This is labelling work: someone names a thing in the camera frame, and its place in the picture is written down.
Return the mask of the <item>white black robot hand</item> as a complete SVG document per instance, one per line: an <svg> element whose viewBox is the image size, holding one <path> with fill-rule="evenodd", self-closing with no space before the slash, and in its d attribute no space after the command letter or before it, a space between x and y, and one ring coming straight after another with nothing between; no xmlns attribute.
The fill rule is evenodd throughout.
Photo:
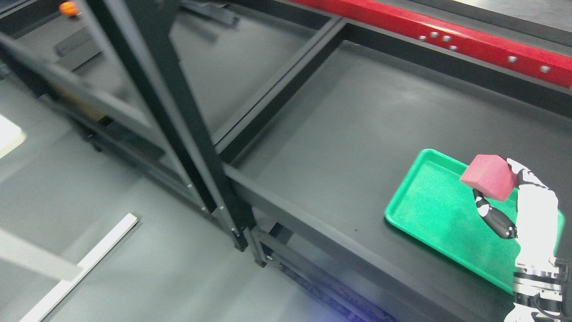
<svg viewBox="0 0 572 322"><path fill-rule="evenodd" d="M484 194L474 188L477 212L499 238L517 241L520 246L515 259L517 269L556 273L558 198L531 169L511 158L506 162L517 180L516 222L494 208Z"/></svg>

